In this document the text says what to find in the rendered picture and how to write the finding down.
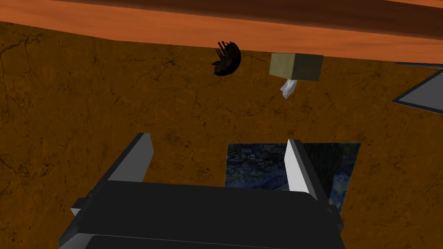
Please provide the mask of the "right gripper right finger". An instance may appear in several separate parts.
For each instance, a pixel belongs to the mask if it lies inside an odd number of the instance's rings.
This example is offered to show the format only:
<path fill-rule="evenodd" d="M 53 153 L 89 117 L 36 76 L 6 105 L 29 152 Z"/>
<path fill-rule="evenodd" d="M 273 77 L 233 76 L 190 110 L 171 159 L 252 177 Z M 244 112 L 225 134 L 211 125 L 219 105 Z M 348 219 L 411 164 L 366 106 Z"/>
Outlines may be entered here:
<path fill-rule="evenodd" d="M 284 163 L 290 191 L 306 192 L 321 204 L 329 203 L 301 141 L 288 140 Z"/>

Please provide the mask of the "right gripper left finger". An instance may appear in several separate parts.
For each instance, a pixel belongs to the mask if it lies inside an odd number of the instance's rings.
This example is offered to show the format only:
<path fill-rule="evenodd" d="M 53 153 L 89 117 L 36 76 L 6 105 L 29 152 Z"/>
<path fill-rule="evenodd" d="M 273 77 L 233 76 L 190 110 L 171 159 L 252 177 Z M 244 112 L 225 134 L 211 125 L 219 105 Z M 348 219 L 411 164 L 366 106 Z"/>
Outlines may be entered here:
<path fill-rule="evenodd" d="M 99 182 L 142 182 L 154 149 L 149 133 L 139 133 L 111 165 Z"/>

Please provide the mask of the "dark blue painted book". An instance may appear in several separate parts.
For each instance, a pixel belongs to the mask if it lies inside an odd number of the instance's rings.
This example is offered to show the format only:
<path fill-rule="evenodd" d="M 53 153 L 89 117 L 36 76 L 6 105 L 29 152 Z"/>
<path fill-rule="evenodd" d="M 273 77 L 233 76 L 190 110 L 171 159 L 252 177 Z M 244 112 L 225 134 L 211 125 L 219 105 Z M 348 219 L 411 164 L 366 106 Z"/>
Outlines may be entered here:
<path fill-rule="evenodd" d="M 225 187 L 289 190 L 284 156 L 287 144 L 228 144 Z M 360 143 L 304 143 L 321 186 L 342 211 Z"/>

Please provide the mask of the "olive tissue box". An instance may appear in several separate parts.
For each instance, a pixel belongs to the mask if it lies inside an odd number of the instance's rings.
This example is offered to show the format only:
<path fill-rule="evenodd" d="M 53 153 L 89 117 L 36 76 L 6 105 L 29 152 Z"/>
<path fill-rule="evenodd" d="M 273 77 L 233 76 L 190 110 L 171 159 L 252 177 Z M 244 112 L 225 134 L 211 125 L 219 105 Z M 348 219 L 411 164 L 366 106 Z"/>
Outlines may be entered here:
<path fill-rule="evenodd" d="M 280 88 L 285 99 L 299 81 L 318 81 L 324 56 L 317 54 L 272 53 L 269 74 L 286 79 Z"/>

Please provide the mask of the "black round brush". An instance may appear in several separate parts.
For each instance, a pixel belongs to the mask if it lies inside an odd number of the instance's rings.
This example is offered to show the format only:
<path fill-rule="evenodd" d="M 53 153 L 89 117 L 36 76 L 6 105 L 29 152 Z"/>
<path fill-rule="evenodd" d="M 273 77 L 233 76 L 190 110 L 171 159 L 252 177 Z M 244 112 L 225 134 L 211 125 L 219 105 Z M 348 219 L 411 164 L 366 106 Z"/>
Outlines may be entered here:
<path fill-rule="evenodd" d="M 214 74 L 219 77 L 233 74 L 241 63 L 241 52 L 239 47 L 234 42 L 224 41 L 218 42 L 220 49 L 216 48 L 218 61 L 212 63 Z"/>

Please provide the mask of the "grey flat panel black frame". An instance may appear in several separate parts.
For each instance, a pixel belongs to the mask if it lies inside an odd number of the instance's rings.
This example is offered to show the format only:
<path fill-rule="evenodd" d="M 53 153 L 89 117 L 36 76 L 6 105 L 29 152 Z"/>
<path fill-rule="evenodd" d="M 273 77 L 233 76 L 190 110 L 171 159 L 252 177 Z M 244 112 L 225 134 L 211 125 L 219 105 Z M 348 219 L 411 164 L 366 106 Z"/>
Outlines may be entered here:
<path fill-rule="evenodd" d="M 393 99 L 393 103 L 443 115 L 443 64 L 396 62 L 395 65 L 439 69 L 420 84 Z"/>

